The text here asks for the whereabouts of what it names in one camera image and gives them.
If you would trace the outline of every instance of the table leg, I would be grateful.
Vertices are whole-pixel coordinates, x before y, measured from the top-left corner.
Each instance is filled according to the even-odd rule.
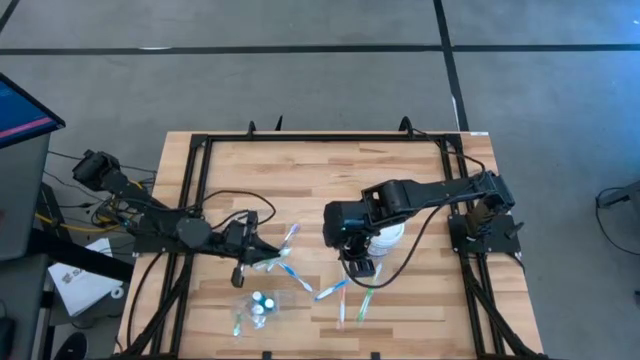
[[[38,229],[31,231],[29,253],[47,254],[57,262],[126,283],[131,280],[133,274],[133,265],[131,264],[60,240]]]
[[[38,193],[38,204],[36,205],[37,212],[41,215],[48,217],[49,219],[57,219],[64,223],[64,216],[58,206],[58,200],[53,193],[51,186],[42,182],[40,184],[40,191]],[[71,242],[71,235],[69,231],[62,226],[52,227],[50,224],[42,223],[42,229],[54,236],[57,236],[61,240]]]

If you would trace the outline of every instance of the white paper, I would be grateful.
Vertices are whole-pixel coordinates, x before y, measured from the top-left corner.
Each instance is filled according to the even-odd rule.
[[[107,238],[96,240],[94,243],[87,245],[86,248],[101,252],[107,256],[113,256],[109,239]],[[122,281],[96,275],[65,264],[51,265],[49,274],[51,274],[70,316],[80,314],[109,294],[112,289],[122,285]]]

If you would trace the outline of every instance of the yellow cable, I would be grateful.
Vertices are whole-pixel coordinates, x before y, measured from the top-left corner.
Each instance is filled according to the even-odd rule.
[[[36,218],[38,218],[41,221],[46,222],[47,224],[53,223],[53,220],[49,219],[48,217],[42,216],[42,215],[40,215],[38,213],[36,213]],[[60,224],[60,226],[62,226],[65,229],[74,230],[74,231],[80,231],[80,232],[88,232],[88,233],[104,233],[104,232],[109,232],[111,230],[115,230],[115,229],[120,227],[120,225],[114,225],[114,226],[110,226],[110,227],[105,228],[105,229],[92,229],[92,228],[85,228],[85,227],[81,227],[81,226],[73,226],[73,225],[68,225],[68,224]]]
[[[104,217],[102,215],[97,215],[96,218],[98,219],[98,221],[100,221],[101,223],[105,223],[105,222],[109,222],[111,221],[111,219]]]

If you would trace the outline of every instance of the desk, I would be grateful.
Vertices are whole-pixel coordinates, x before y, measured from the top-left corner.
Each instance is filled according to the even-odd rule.
[[[171,132],[166,138],[153,195],[168,206],[178,203],[191,134]],[[465,154],[497,172],[488,136],[463,133],[461,139]],[[471,174],[478,170],[470,162],[467,166]],[[197,171],[190,194],[195,194]],[[287,262],[319,290],[341,279],[342,271],[336,251],[326,248],[323,242],[324,205],[332,200],[359,199],[362,189],[394,178],[419,182],[443,180],[437,147],[427,142],[214,143],[206,190],[210,193],[218,189],[245,189],[272,201],[278,214],[259,228],[261,237],[272,244],[279,244],[287,229],[299,223],[300,233]],[[258,209],[262,218],[268,214],[268,207],[260,201],[229,195],[207,202],[204,215],[213,223],[245,208]],[[229,282],[235,261],[197,255],[180,358],[259,358],[262,351],[272,351],[274,358],[369,358],[371,352],[380,352],[383,358],[475,358],[460,262],[451,250],[446,224],[449,212],[445,208],[434,218],[402,275],[387,288],[376,291],[367,320],[360,328],[355,317],[364,289],[354,285],[348,288],[344,332],[336,330],[338,296],[313,303],[309,293],[281,269],[271,274],[249,270],[244,288],[235,289]],[[399,249],[385,261],[387,268],[395,270],[404,260],[428,213],[423,211],[407,223]],[[126,315],[152,258],[149,254],[136,262]],[[499,310],[521,339],[534,351],[541,352],[521,268],[506,255],[494,254],[488,261]],[[141,290],[133,319],[133,338],[157,308],[165,265],[163,255]],[[232,336],[230,306],[234,298],[256,289],[292,290],[298,301],[282,313],[281,321],[268,323],[263,330],[250,330],[238,341]],[[491,351],[488,320],[480,312],[485,344]],[[171,312],[163,336],[164,351],[169,348],[173,319]],[[123,344],[127,320],[127,316],[123,317],[118,335]]]
[[[44,196],[45,186],[41,187],[41,183],[49,136],[42,135],[0,150],[0,213],[3,217],[0,220],[0,299],[7,305],[9,317],[16,320],[11,359],[31,357],[43,285],[52,259],[85,270],[104,270],[102,274],[119,276],[124,281],[128,281],[132,271],[130,264],[71,243],[68,233],[61,236],[60,229],[53,234],[33,229],[38,195]],[[57,208],[55,197],[49,192],[47,204],[53,201],[53,207]]]

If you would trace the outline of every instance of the blue toothbrush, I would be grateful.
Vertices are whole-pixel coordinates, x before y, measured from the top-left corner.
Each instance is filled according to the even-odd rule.
[[[287,236],[284,237],[284,241],[282,242],[282,245],[280,245],[280,257],[273,260],[269,260],[267,265],[267,272],[271,272],[273,267],[278,262],[282,261],[284,257],[289,256],[289,253],[291,252],[291,249],[288,248],[289,243],[291,242],[291,240],[293,240],[293,236],[298,233],[298,230],[300,230],[300,225],[293,224],[293,226],[291,226],[291,229],[289,229]]]
[[[300,276],[298,276],[298,274],[296,274],[296,272],[291,268],[291,266],[281,262],[279,262],[278,265],[280,265],[280,267],[283,268],[284,271],[286,271],[289,275],[291,275],[292,278],[298,280],[300,284],[302,284],[305,290],[307,290],[308,292],[313,292],[313,288],[311,287],[311,285],[307,284],[304,280],[302,280]]]
[[[314,301],[320,301],[320,300],[326,298],[327,296],[333,294],[334,292],[340,290],[340,288],[346,286],[350,282],[351,282],[351,279],[342,280],[339,283],[333,285],[332,287],[330,287],[327,290],[325,290],[325,291],[321,292],[320,294],[318,294],[313,300]]]

